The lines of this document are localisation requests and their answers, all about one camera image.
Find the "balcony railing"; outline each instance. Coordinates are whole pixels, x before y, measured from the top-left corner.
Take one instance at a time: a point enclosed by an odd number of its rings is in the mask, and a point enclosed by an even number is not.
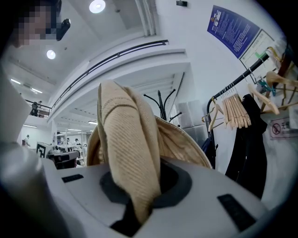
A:
[[[108,62],[115,60],[123,55],[135,52],[135,51],[139,51],[139,50],[143,50],[146,48],[150,48],[150,47],[155,47],[155,46],[165,46],[166,43],[168,43],[168,40],[158,40],[158,41],[152,41],[152,42],[148,42],[145,44],[141,44],[138,46],[134,46],[131,48],[128,48],[126,50],[122,50],[116,54],[113,54],[107,58],[105,58],[104,60],[100,61],[99,63],[97,63],[96,65],[92,66],[91,68],[89,68],[87,71],[85,71],[82,75],[80,75],[77,79],[75,79],[64,91],[63,93],[60,95],[60,97],[55,101],[54,105],[52,108],[54,108],[58,102],[65,96],[65,94],[73,87],[75,86],[78,82],[80,82],[83,78],[85,78],[88,74],[90,74],[91,72],[93,72],[94,70],[98,69],[99,67],[107,64]]]
[[[51,107],[45,106],[42,104],[38,104],[37,102],[32,102],[29,100],[26,100],[26,102],[31,106],[31,116],[41,117],[41,118],[47,118],[52,110]]]

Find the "no smoking sign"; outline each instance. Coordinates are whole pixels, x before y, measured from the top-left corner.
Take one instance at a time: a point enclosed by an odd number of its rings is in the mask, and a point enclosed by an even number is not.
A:
[[[270,122],[271,139],[285,139],[298,137],[298,130],[290,128],[289,118],[272,120]]]

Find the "round ceiling light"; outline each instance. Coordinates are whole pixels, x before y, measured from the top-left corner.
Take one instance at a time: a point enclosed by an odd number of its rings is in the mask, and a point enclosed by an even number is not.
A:
[[[106,3],[104,0],[94,0],[89,5],[89,10],[92,13],[100,13],[106,7]]]
[[[47,57],[51,60],[55,59],[56,53],[53,50],[48,50],[47,51]]]

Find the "black coat rack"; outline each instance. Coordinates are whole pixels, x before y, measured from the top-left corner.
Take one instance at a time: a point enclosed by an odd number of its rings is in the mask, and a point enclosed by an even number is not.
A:
[[[163,103],[163,100],[162,100],[162,96],[161,96],[161,93],[160,91],[158,90],[157,91],[157,95],[158,95],[158,99],[159,99],[159,103],[153,99],[152,97],[149,97],[148,95],[144,94],[144,97],[147,97],[147,98],[150,98],[151,100],[155,101],[156,104],[158,105],[159,107],[159,111],[160,111],[160,117],[162,119],[164,119],[165,121],[167,120],[167,114],[166,114],[166,111],[165,111],[165,106],[166,106],[166,102],[168,100],[168,98],[173,94],[173,92],[175,92],[176,89],[173,89],[173,91],[167,96],[166,100],[164,101]],[[174,117],[170,117],[170,120],[169,122],[171,122],[171,120],[173,120],[174,118],[176,118],[177,116],[179,116],[180,114],[182,114],[182,112],[178,113],[176,116]]]
[[[241,74],[236,80],[234,80],[232,83],[230,83],[228,86],[226,86],[223,90],[221,90],[220,92],[218,92],[217,94],[215,94],[208,102],[207,104],[207,115],[208,115],[208,119],[206,121],[206,126],[207,129],[209,128],[209,122],[211,121],[211,117],[209,115],[209,107],[210,104],[212,102],[212,100],[217,99],[218,97],[220,97],[220,95],[222,95],[225,91],[228,91],[230,88],[232,88],[233,86],[235,86],[237,83],[241,82],[246,76],[249,76],[253,71],[255,71],[261,64],[263,64],[265,62],[265,60],[267,60],[269,58],[269,55],[267,55],[266,53],[263,54],[263,56],[261,58],[259,58],[248,70],[246,70],[243,74]],[[214,141],[214,134],[213,134],[213,130],[211,130],[210,132],[208,132],[208,136],[211,137],[211,141],[212,141],[212,146],[213,146],[213,151],[214,151],[214,159],[215,159],[215,141]]]

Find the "blue poster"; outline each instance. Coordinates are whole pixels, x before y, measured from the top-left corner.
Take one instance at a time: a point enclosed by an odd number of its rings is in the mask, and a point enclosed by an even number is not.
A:
[[[207,31],[240,58],[259,30],[257,25],[239,14],[214,5]]]

